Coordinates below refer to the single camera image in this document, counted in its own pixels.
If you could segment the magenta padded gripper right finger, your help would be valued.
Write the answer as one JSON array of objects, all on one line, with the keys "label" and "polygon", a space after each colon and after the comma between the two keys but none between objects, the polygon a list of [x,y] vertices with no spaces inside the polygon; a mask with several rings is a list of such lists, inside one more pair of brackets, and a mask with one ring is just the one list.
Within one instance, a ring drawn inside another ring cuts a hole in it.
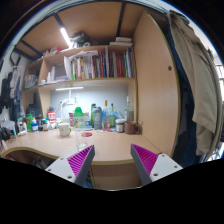
[{"label": "magenta padded gripper right finger", "polygon": [[168,155],[155,154],[141,146],[132,144],[131,155],[143,185],[155,182],[182,169]]}]

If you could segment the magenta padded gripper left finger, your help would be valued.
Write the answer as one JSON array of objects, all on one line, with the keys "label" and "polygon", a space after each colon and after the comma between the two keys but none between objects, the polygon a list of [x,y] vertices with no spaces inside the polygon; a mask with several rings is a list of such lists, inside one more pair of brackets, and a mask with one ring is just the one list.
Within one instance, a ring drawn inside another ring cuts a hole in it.
[{"label": "magenta padded gripper left finger", "polygon": [[68,158],[59,157],[46,168],[46,171],[83,186],[94,156],[95,148],[91,145]]}]

